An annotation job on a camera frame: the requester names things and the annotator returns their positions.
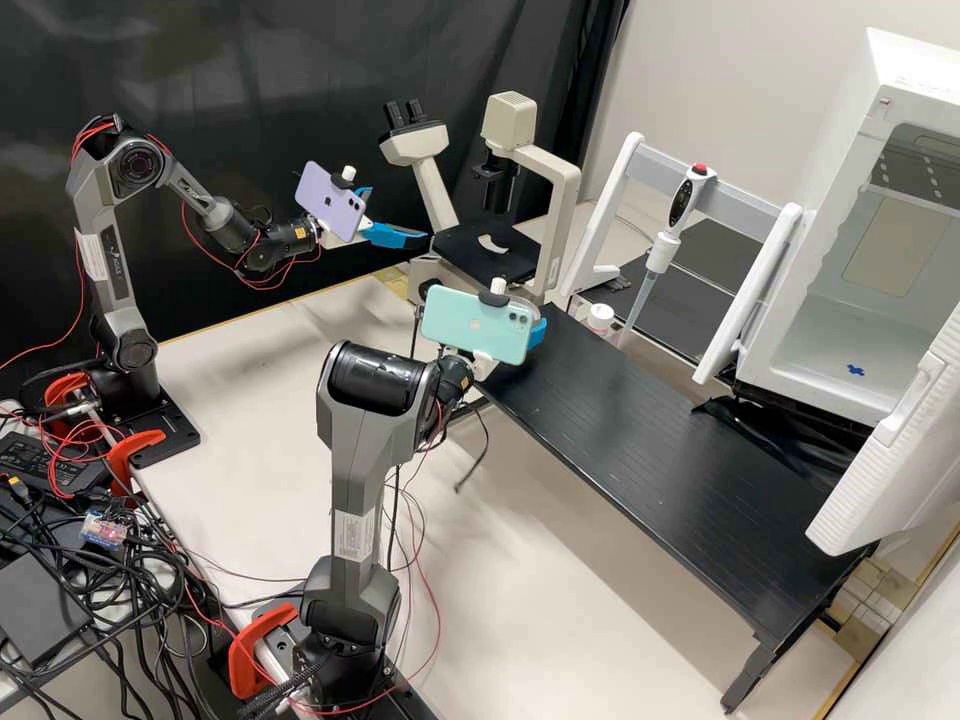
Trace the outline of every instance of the white wall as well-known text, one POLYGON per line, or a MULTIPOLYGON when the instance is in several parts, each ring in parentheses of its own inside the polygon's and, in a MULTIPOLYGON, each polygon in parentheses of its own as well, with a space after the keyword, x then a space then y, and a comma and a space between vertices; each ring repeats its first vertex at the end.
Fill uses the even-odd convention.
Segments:
POLYGON ((597 197, 624 137, 639 130, 772 202, 790 200, 833 80, 867 25, 960 48, 958 0, 632 0, 585 197, 597 197))
MULTIPOLYGON (((960 0, 632 0, 604 83, 584 197, 599 195, 624 137, 639 130, 654 147, 707 162, 772 202, 792 199, 834 80, 868 25, 960 49, 960 0)), ((634 188, 621 214, 662 216, 649 202, 634 188)), ((914 565, 925 564, 944 529, 917 544, 914 565)), ((910 550, 900 541, 892 554, 910 550)), ((955 549, 831 720, 957 717, 958 618, 955 549)))
POLYGON ((960 708, 960 549, 954 546, 830 720, 953 719, 960 708))

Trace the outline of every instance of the gray robotic arm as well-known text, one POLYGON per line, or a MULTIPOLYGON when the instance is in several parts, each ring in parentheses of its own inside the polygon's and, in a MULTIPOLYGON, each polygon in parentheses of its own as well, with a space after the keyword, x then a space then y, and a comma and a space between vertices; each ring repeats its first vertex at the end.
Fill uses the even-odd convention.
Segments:
POLYGON ((309 216, 258 227, 224 197, 211 195, 160 141, 118 115, 98 116, 78 135, 66 192, 77 218, 77 242, 94 295, 92 332, 114 371, 137 373, 124 392, 155 398, 157 343, 137 308, 115 209, 147 188, 168 187, 198 215, 206 233, 242 258, 239 271, 269 272, 281 260, 313 250, 320 229, 309 216), (248 252, 256 244, 255 252, 248 252))
POLYGON ((423 363, 350 342, 327 355, 317 431, 333 460, 331 554, 304 586, 300 618, 312 632, 298 649, 302 666, 338 656, 318 680, 326 698, 379 660, 400 605, 397 579, 379 564, 386 476, 443 431, 472 383, 455 355, 423 363))

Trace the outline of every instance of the white tabletop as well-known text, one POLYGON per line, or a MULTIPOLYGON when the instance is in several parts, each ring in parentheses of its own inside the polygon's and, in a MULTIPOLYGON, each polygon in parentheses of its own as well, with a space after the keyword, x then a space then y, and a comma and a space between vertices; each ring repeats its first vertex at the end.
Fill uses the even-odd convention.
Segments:
MULTIPOLYGON (((234 571, 305 577, 330 549, 330 453, 315 421, 323 359, 342 338, 406 353, 411 330, 411 306, 368 277, 165 343, 161 380, 202 443, 138 480, 181 541, 234 571)), ((434 352, 420 341, 422 358, 434 352)), ((501 413, 484 414, 490 452, 465 492, 451 486, 482 446, 476 422, 455 428, 411 487, 427 514, 422 563, 443 622, 439 655, 414 680, 434 711, 504 720, 634 716, 630 688, 641 653, 657 658, 644 666, 644 685, 662 688, 677 717, 715 714, 716 690, 547 522, 577 523, 578 510, 614 511, 501 413), (590 501, 570 515, 561 489, 590 501), (670 688, 684 678, 697 691, 677 697, 670 688)), ((400 527, 409 548, 409 523, 400 527)), ((623 551, 629 556, 629 547, 623 551)), ((199 562, 227 604, 286 587, 199 562)), ((400 583, 407 602, 403 574, 400 583)), ((405 672, 429 654, 436 633, 416 578, 413 600, 405 672)), ((251 613, 229 611, 238 626, 251 613)), ((657 706, 650 701, 644 706, 657 706)))
MULTIPOLYGON (((576 209, 572 238, 590 210, 576 209)), ((648 234, 657 229, 655 220, 630 220, 648 234)), ((536 237, 540 226, 522 229, 536 237)), ((615 223, 600 261, 625 262, 646 244, 615 223)), ((139 479, 182 542, 235 571, 305 576, 329 551, 330 456, 314 420, 323 358, 341 338, 405 353, 411 327, 410 307, 366 278, 164 343, 161 380, 203 442, 139 479)), ((420 352, 431 356, 422 341, 420 352)), ((674 375, 671 382, 689 378, 688 368, 663 362, 659 353, 647 366, 674 375)), ((721 691, 755 647, 749 627, 502 413, 483 414, 490 452, 464 492, 451 485, 483 440, 469 420, 431 453, 411 487, 428 518, 423 568, 443 619, 439 655, 413 681, 433 711, 450 720, 719 720, 721 691)), ((403 513, 400 527, 409 547, 403 513)), ((287 587, 204 569, 228 604, 287 587)), ((419 582, 413 599, 400 662, 408 673, 436 631, 419 582)), ((242 626, 251 612, 230 616, 242 626)), ((814 628, 737 716, 811 717, 849 663, 814 628)), ((82 687, 93 687, 88 677, 82 687)), ((76 699, 70 682, 53 685, 76 699)), ((32 711, 21 703, 11 713, 33 720, 32 711)))

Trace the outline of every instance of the red clamp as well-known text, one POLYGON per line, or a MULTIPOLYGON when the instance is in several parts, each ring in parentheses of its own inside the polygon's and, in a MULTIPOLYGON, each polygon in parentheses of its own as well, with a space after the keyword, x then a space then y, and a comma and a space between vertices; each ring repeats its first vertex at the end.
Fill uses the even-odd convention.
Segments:
POLYGON ((166 439, 167 434, 163 430, 144 430, 124 438, 110 448, 110 452, 107 453, 107 464, 115 478, 110 491, 117 497, 129 495, 125 487, 130 487, 130 456, 136 455, 145 447, 162 443, 166 439))
POLYGON ((283 603, 265 612, 237 633, 227 651, 230 689, 241 700, 251 698, 270 685, 253 662, 253 646, 278 627, 297 617, 293 603, 283 603))
MULTIPOLYGON (((43 391, 43 404, 47 407, 59 405, 66 399, 67 395, 74 390, 86 387, 89 383, 90 378, 85 372, 70 373, 69 375, 59 377, 50 383, 47 389, 43 391)), ((70 425, 63 420, 54 420, 50 423, 50 429, 54 435, 66 437, 67 433, 70 432, 70 425)), ((93 442, 99 436, 100 434, 96 430, 91 429, 90 431, 80 431, 74 438, 81 442, 93 442)))
POLYGON ((88 382, 89 378, 85 372, 70 373, 59 377, 47 385, 47 389, 43 391, 43 402, 48 406, 56 405, 63 401, 68 392, 86 387, 88 382))

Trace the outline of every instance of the black curtain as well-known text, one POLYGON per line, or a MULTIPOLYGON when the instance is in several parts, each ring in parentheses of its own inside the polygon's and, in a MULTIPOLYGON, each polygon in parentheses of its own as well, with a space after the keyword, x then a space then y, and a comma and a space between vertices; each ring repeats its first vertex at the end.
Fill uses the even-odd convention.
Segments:
MULTIPOLYGON (((582 160, 624 0, 7 0, 0 4, 0 363, 58 337, 79 300, 73 211, 63 192, 73 136, 119 112, 159 136, 210 190, 275 216, 299 214, 308 159, 358 168, 368 214, 429 227, 409 169, 377 147, 381 105, 418 97, 447 123, 440 156, 463 218, 478 214, 470 168, 487 96, 539 105, 537 141, 582 160)), ((545 209, 523 181, 519 218, 545 209)), ((404 257, 367 244, 329 253, 256 293, 184 237, 176 198, 119 211, 138 304, 166 339, 326 287, 404 257)), ((0 397, 38 369, 89 355, 86 321, 62 345, 0 373, 0 397)))

